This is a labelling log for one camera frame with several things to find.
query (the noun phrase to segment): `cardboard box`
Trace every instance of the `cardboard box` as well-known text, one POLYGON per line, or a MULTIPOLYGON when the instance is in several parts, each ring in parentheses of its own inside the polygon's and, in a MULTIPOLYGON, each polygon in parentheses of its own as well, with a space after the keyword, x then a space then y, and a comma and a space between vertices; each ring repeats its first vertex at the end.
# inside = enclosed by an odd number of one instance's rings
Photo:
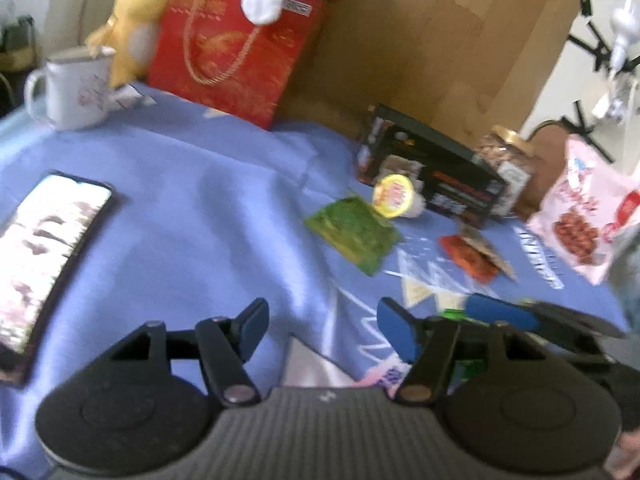
POLYGON ((562 51, 578 0, 328 0, 282 116, 351 138, 385 103, 466 146, 518 131, 562 51))
POLYGON ((404 174, 426 206, 480 227, 507 183, 472 150, 391 108, 378 105, 358 152, 358 179, 372 186, 404 174))

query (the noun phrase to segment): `snack bag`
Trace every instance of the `snack bag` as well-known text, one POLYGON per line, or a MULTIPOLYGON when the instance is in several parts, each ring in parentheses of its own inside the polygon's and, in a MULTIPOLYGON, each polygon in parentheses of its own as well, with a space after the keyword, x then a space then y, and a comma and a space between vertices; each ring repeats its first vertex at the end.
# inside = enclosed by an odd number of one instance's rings
POLYGON ((449 258, 476 282, 487 285, 500 273, 493 262, 468 245, 459 235, 443 236, 439 241, 449 258))
POLYGON ((359 196, 329 204, 305 224, 369 276, 378 272, 382 259, 401 238, 394 225, 359 196))
POLYGON ((609 166, 580 137, 570 136, 564 171, 529 219, 529 228, 597 285, 638 230, 639 205, 631 177, 609 166))
POLYGON ((491 242, 482 236, 482 233, 478 229, 468 224, 460 224, 460 238, 462 238, 462 241, 469 247, 485 256, 514 282, 518 281, 516 271, 511 264, 498 254, 498 251, 495 250, 491 242))

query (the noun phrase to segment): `gold rope handle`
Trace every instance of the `gold rope handle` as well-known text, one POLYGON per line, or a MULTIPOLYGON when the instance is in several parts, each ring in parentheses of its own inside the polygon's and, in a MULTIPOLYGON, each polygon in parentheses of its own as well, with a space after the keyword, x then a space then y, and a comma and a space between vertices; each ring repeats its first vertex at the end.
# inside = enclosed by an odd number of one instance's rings
POLYGON ((251 49, 252 44, 254 44, 255 38, 258 37, 258 33, 260 33, 261 27, 254 27, 254 30, 251 31, 249 37, 244 42, 242 49, 240 50, 240 54, 236 60, 231 64, 229 69, 226 72, 220 73, 212 79, 207 79, 205 77, 200 76, 191 63, 191 29, 193 28, 193 22, 196 20, 196 16, 198 14, 198 10, 202 6, 204 0, 194 0, 193 5, 191 6, 191 10, 189 15, 187 16, 187 21, 184 24, 184 34, 182 35, 182 51, 184 54, 184 64, 191 75, 191 78, 201 85, 213 86, 218 83, 222 83, 229 79, 233 74, 235 74, 238 69, 244 63, 246 56, 249 54, 249 50, 251 49))

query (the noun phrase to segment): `glass jar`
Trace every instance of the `glass jar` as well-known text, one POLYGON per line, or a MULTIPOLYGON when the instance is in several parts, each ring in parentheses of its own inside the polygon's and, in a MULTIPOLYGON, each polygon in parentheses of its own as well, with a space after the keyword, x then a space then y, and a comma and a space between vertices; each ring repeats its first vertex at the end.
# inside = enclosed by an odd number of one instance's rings
POLYGON ((536 171, 534 147, 513 130, 494 126, 480 139, 476 153, 507 182, 507 189, 492 209, 497 216, 507 216, 536 171))

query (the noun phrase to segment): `blue tablecloth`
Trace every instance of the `blue tablecloth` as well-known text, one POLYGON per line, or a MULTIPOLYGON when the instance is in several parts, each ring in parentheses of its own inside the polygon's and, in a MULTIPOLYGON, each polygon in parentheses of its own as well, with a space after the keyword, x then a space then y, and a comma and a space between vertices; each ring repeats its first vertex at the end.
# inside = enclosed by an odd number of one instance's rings
MULTIPOLYGON (((266 298, 270 328, 247 365, 264 393, 286 362, 304 374, 313 355, 322 356, 337 365, 340 382, 359 380, 388 358, 392 349, 377 329, 375 308, 381 296, 403 301, 398 274, 410 273, 434 290, 552 301, 626 330, 608 287, 589 285, 517 221, 485 230, 515 267, 517 283, 499 276, 484 288, 466 278, 437 243, 455 224, 430 212, 397 222, 404 241, 384 262, 390 274, 369 278, 302 223, 350 188, 370 194, 353 179, 351 141, 309 123, 283 123, 269 133, 143 91, 158 105, 114 113, 85 132, 51 134, 23 112, 0 125, 0 221, 53 170, 109 182, 121 197, 68 281, 28 386, 0 388, 3 464, 41 475, 47 463, 33 431, 40 399, 149 319, 187 329, 266 298), (294 359, 287 357, 292 348, 294 359), (299 359, 300 348, 310 360, 299 359)), ((426 314, 434 305, 416 309, 426 314)), ((201 384, 197 364, 174 369, 201 384)))

